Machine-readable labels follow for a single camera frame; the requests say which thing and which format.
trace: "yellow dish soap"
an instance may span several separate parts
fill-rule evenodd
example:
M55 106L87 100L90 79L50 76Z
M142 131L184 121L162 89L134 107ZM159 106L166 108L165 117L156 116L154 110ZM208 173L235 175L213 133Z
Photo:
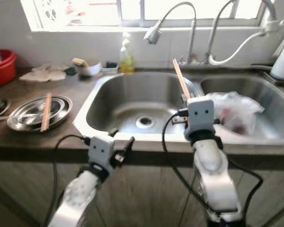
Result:
M135 67L135 61L133 59L131 50L131 35L127 32L123 32L122 46L120 49L120 70L122 73L133 73Z

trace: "faucet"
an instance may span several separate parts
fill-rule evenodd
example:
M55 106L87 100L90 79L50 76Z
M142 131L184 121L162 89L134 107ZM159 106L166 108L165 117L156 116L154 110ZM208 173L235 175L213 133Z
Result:
M180 2L177 5L173 6L165 15L164 17L162 17L162 19L158 20L158 22L156 23L156 25L154 27L151 27L147 33L144 36L144 39L146 39L150 44L156 44L159 37L160 37L160 27L163 23L163 21L165 20L165 18L167 17L167 15L174 10L175 8L177 8L178 6L181 5L189 5L193 8L194 11L194 18L191 22L191 30L190 30L190 35L189 35L189 42L188 42L188 53L187 53L187 58L186 58L186 62L182 62L183 57L181 57L180 60L180 64L190 64L192 61L192 51L193 51L193 44L194 44L194 37L195 37L195 26L196 26L196 13L195 13L195 8L193 6L193 4L191 2L188 1L184 1L184 2Z
M207 48L207 52L205 54L205 60L202 62L198 62L198 64L200 63L204 63L204 64L212 64L212 65L221 65L224 63L227 63L228 61L230 61L239 51L240 49L252 38L257 37L257 36L264 36L267 33L272 33L272 32L277 32L278 28L279 28L279 23L277 21L276 18L276 13L275 13L275 7L273 5L273 3L271 2L271 0L262 0L262 2L264 2L264 4L267 6L269 12L270 12L270 19L267 22L267 25L265 27L265 29L261 32L255 33L253 35L251 35L250 37L248 37L240 46L239 48L226 60L223 61L215 61L211 55L211 50L212 50L212 46L213 46L213 40L214 40L214 36L216 33L216 29L218 26L218 22L219 22L219 18L221 16L221 13L224 11L224 9L231 4L232 2L234 2L236 0L229 0L223 7L222 9L219 11L217 17L213 20L213 26L212 26L212 30L210 32L210 36L209 36L209 41L208 41L208 48ZM151 27L147 33L144 36L144 39L146 39L149 43L151 44L156 44L159 36L161 34L160 32L160 27L163 23L163 21L165 20L165 18L167 17L167 15L175 8L177 8L178 6L181 5L189 5L193 8L194 11L194 18L192 20L191 23L191 31L190 31L190 35L189 35L189 43L188 43L188 53L187 53L187 58L186 58L186 62L182 62L183 57L181 57L180 59L180 64L181 65L189 65L192 62L192 49L193 49L193 43L194 43L194 36L195 36L195 27L196 27L196 13L195 13L195 8L193 6L193 4L191 2L188 1L184 1L181 3L178 3L177 5L173 6L165 15L162 19L160 19L155 26Z

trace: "plastic bag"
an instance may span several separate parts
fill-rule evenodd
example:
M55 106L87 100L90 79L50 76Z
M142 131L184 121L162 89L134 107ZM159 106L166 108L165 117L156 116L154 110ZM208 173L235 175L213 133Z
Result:
M264 111L258 102L235 91L209 93L206 96L213 100L215 118L219 118L227 129L239 134L251 135L257 114Z

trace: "dark countertop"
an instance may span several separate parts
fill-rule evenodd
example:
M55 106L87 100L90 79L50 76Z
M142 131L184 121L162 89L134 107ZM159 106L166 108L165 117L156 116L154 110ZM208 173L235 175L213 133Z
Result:
M97 78L81 80L78 76L67 76L56 82L35 83L14 79L0 87L0 98L9 98L11 106L4 115L35 98L53 95L67 96L73 101L73 108L68 118L58 127L40 132L18 132L11 130L6 121L0 121L0 161L50 162L52 151L57 141L68 134L80 135L72 125L77 112L93 89ZM191 166L191 152L171 152L175 163L179 166ZM232 154L233 159L242 165L255 169L284 169L284 155L242 155ZM77 138L65 140L56 153L58 162L86 163L87 146ZM166 166L163 152L132 151L126 159L128 165Z

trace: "drain strainer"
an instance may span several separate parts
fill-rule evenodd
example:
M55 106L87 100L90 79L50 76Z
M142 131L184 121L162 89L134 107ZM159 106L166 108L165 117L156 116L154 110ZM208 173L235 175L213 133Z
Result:
M149 129L156 124L154 118L150 115L142 115L137 118L136 126L140 129Z

